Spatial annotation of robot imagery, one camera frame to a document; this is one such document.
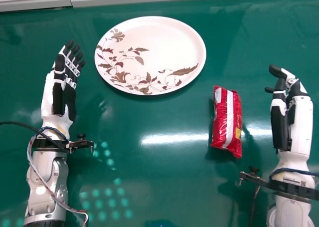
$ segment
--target green tabletop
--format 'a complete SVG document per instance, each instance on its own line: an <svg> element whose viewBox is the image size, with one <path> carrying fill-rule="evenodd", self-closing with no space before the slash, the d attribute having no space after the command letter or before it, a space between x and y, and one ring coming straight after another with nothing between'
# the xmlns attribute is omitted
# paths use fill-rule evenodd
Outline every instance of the green tabletop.
<svg viewBox="0 0 319 227"><path fill-rule="evenodd" d="M179 91L135 96L109 86L94 64L101 36L146 15L168 16L202 36L207 60ZM275 63L297 75L314 105L310 170L319 171L319 0L189 0L0 14L0 121L40 128L45 76L61 46L80 43L87 64L77 87L71 137L86 133L94 153L69 156L69 203L86 209L89 227L247 227L255 186L239 187L239 171L278 159L272 146L265 86ZM243 158L209 147L213 86L242 97ZM32 132L1 126L0 227L20 227L28 199L26 146ZM258 195L254 226L266 226L272 192ZM311 217L319 225L319 203ZM76 219L67 215L68 227Z"/></svg>

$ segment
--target ceramic plate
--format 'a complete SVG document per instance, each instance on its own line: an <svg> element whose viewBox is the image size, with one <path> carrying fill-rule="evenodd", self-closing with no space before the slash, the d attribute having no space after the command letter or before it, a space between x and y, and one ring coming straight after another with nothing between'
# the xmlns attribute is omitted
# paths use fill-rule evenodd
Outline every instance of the ceramic plate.
<svg viewBox="0 0 319 227"><path fill-rule="evenodd" d="M201 72L206 48L187 24L145 16L118 24L99 41L95 65L115 88L135 95L178 90Z"/></svg>

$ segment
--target red snack bag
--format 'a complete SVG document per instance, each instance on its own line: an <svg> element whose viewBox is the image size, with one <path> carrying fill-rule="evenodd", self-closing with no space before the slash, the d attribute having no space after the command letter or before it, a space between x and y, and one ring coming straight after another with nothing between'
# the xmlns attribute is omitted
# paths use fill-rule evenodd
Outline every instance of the red snack bag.
<svg viewBox="0 0 319 227"><path fill-rule="evenodd" d="M228 150L242 158L242 106L236 91L214 86L215 119L213 124L212 147Z"/></svg>

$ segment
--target robotic arm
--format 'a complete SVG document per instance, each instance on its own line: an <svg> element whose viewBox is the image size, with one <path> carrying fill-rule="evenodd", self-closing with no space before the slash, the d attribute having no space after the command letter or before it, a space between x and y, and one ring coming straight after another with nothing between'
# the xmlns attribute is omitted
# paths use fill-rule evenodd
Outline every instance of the robotic arm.
<svg viewBox="0 0 319 227"><path fill-rule="evenodd" d="M311 173L307 166L314 106L304 86L293 74L274 65L270 65L269 72L278 78L275 88L266 87L265 91L273 95L271 125L279 162L269 182L257 176L256 168L251 168L250 173L240 172L240 180L276 191L276 205L268 211L267 227L314 227L309 213L310 200L319 200L314 181L318 174Z"/></svg>
<svg viewBox="0 0 319 227"><path fill-rule="evenodd" d="M30 168L26 180L30 195L24 227L63 227L66 210L74 214L85 214L68 207L66 187L67 154L78 148L93 147L93 142L84 139L85 135L78 135L78 141L69 142L69 127L76 116L77 79L85 65L85 61L81 61L83 53L79 50L80 46L74 46L72 40L64 45L46 77L41 105L43 125L40 131L51 141L39 135L34 136L29 143ZM32 159L31 146L35 148Z"/></svg>

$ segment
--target robot wrist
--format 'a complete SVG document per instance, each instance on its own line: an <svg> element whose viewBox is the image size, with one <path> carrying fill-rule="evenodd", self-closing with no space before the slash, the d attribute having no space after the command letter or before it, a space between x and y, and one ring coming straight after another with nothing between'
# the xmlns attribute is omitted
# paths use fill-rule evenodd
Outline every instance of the robot wrist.
<svg viewBox="0 0 319 227"><path fill-rule="evenodd" d="M60 131L68 140L70 139L69 128L72 123L56 121L55 118L45 118L42 127L52 127ZM63 140L56 132L52 130L44 130L44 134L49 136L52 140Z"/></svg>

